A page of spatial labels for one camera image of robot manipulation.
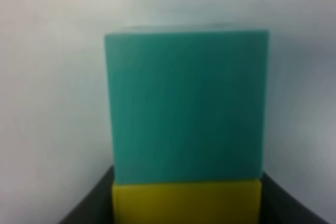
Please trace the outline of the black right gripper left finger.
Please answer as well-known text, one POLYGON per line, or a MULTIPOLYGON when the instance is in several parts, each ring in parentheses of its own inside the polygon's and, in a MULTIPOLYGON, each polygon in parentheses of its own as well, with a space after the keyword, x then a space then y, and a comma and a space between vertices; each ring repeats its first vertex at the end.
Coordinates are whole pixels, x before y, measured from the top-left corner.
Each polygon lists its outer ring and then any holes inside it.
POLYGON ((63 224, 112 224, 112 183, 114 167, 111 166, 93 190, 60 223, 63 224))

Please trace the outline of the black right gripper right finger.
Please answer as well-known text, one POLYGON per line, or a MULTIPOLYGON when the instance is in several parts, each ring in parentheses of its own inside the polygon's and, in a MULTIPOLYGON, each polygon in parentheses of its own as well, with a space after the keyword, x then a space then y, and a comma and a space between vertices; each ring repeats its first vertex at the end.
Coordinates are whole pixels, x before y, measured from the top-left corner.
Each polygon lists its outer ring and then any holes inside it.
POLYGON ((328 224, 326 220, 297 201, 267 173, 263 173, 260 223, 328 224))

